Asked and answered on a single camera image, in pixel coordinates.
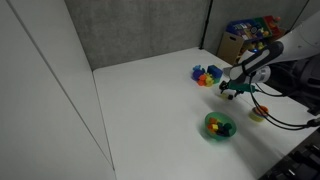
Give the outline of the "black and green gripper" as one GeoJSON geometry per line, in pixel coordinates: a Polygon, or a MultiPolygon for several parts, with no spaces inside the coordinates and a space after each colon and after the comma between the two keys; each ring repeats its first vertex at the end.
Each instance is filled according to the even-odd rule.
{"type": "Polygon", "coordinates": [[[254,85],[251,84],[237,84],[233,81],[222,81],[219,85],[219,89],[221,92],[224,92],[225,90],[234,90],[235,94],[234,96],[243,94],[245,92],[254,93],[256,91],[256,88],[254,85]]]}

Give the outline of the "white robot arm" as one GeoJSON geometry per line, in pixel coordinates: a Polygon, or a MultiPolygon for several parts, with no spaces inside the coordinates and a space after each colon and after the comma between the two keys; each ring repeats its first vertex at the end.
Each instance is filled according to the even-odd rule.
{"type": "Polygon", "coordinates": [[[223,69],[229,78],[219,85],[221,92],[234,90],[235,95],[254,92],[254,83],[266,82],[272,64],[302,60],[320,53],[320,11],[292,31],[253,53],[240,63],[223,69]]]}

